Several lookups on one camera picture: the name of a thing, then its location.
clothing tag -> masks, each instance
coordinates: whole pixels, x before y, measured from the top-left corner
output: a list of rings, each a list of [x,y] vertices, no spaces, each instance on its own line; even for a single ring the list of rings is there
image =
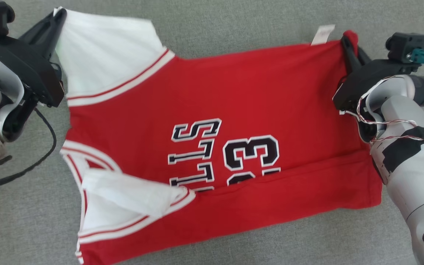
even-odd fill
[[[328,36],[335,29],[335,25],[324,25],[318,27],[317,33],[315,37],[313,37],[313,41],[311,45],[323,44],[328,40]]]

cable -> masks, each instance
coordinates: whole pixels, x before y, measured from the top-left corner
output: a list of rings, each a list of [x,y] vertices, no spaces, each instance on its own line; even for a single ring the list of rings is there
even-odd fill
[[[47,154],[45,154],[45,156],[43,156],[41,159],[39,159],[39,161],[35,162],[34,164],[32,164],[32,166],[29,166],[28,168],[20,171],[19,173],[16,173],[14,175],[10,175],[7,177],[4,177],[2,179],[0,179],[0,186],[10,183],[11,181],[20,178],[22,176],[24,176],[27,172],[29,172],[30,170],[34,169],[36,166],[40,165],[45,159],[47,159],[47,157],[49,157],[49,155],[55,150],[55,147],[57,146],[57,136],[55,135],[55,131],[53,130],[52,126],[50,125],[49,121],[47,121],[47,119],[45,119],[45,117],[42,115],[42,113],[40,113],[40,111],[35,108],[34,109],[35,113],[37,113],[37,115],[42,119],[42,121],[45,123],[45,125],[47,126],[47,128],[49,128],[50,133],[52,134],[53,137],[53,145],[52,148],[50,148],[49,152]],[[1,164],[4,164],[8,159],[2,159],[1,160]]]

basketball jersey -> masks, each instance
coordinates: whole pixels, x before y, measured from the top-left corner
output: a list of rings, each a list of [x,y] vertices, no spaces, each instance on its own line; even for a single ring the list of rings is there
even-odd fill
[[[184,59],[148,20],[68,11],[57,54],[82,264],[381,201],[369,148],[332,103],[339,41]]]

